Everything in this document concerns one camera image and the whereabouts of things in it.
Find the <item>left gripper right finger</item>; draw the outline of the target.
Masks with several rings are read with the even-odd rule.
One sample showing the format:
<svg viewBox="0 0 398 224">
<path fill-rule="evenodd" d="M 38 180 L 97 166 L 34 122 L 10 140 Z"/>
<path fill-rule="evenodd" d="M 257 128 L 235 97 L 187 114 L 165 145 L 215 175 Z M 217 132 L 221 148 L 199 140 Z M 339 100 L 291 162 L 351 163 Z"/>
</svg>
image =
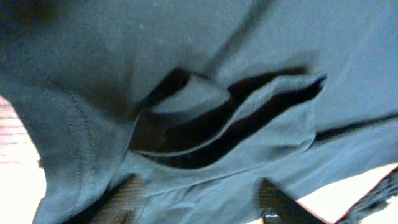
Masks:
<svg viewBox="0 0 398 224">
<path fill-rule="evenodd" d="M 268 179 L 261 181 L 258 196 L 265 224 L 325 224 Z"/>
</svg>

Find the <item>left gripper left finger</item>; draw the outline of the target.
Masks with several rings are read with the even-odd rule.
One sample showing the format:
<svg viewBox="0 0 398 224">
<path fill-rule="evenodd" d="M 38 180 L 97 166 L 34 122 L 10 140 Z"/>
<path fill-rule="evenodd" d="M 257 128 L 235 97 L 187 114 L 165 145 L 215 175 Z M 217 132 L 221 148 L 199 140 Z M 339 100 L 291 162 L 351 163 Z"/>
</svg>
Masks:
<svg viewBox="0 0 398 224">
<path fill-rule="evenodd" d="M 137 224 L 142 212 L 142 181 L 130 175 L 67 224 Z"/>
</svg>

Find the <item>black t-shirt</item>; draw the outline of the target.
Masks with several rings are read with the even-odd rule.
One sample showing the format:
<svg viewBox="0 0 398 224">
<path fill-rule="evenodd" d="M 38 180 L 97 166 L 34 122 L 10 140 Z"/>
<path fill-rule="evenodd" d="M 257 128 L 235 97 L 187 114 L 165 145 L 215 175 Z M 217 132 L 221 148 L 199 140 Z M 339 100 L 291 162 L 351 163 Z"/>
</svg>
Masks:
<svg viewBox="0 0 398 224">
<path fill-rule="evenodd" d="M 130 175 L 139 223 L 247 223 L 397 162 L 396 1 L 2 1 L 1 95 L 39 152 L 34 223 Z"/>
</svg>

